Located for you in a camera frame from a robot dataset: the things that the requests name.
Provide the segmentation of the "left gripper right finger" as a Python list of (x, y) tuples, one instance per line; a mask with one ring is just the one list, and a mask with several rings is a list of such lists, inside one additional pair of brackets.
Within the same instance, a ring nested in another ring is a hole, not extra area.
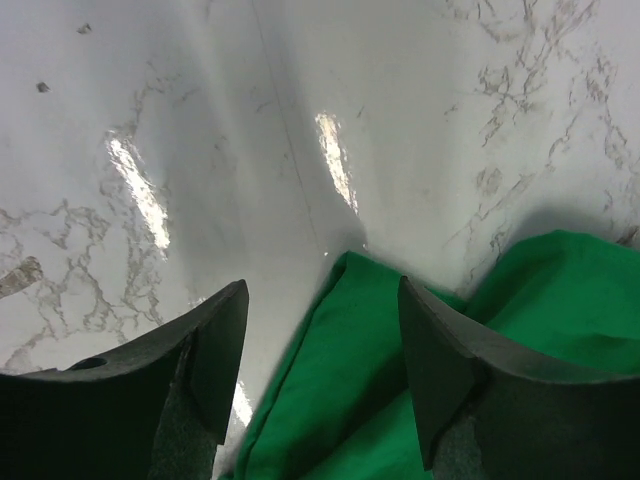
[(424, 468), (437, 479), (635, 479), (639, 380), (532, 350), (402, 278)]

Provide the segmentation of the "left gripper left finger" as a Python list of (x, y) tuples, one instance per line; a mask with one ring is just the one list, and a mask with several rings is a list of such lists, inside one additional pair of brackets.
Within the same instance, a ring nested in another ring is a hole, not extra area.
[(186, 314), (66, 370), (1, 378), (5, 479), (208, 479), (223, 444), (249, 292), (228, 284)]

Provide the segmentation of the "green t shirt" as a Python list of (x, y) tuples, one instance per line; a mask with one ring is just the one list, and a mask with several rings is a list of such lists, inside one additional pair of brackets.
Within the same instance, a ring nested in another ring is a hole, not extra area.
[[(398, 322), (400, 274), (335, 263), (256, 409), (233, 479), (424, 479)], [(639, 254), (555, 231), (514, 245), (457, 311), (556, 358), (639, 370)]]

